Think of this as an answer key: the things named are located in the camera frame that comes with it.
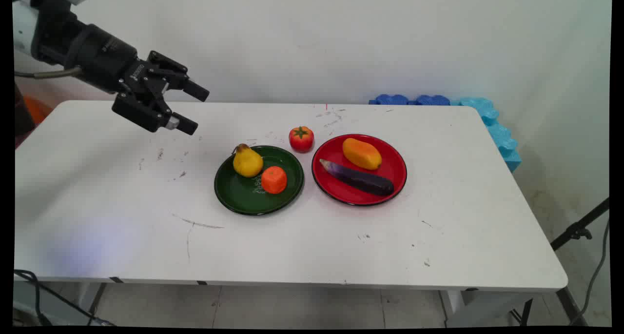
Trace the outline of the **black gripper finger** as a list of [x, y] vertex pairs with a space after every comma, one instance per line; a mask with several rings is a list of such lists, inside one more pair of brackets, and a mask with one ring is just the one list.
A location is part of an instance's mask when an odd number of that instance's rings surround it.
[[165, 80], [169, 83], [169, 89], [181, 90], [199, 101], [206, 101], [209, 97], [209, 90], [195, 83], [188, 76], [187, 67], [177, 61], [152, 50], [148, 55], [147, 62], [148, 77]]
[[195, 121], [172, 111], [162, 96], [119, 93], [112, 111], [152, 133], [164, 128], [192, 136], [198, 127]]

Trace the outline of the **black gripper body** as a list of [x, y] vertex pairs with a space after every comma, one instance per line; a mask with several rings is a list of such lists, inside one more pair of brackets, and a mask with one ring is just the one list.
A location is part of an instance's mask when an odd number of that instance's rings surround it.
[[104, 92], [163, 97], [166, 81], [145, 76], [148, 63], [136, 48], [71, 11], [87, 0], [30, 0], [36, 13], [30, 54], [62, 70], [32, 73], [31, 78], [76, 77]]

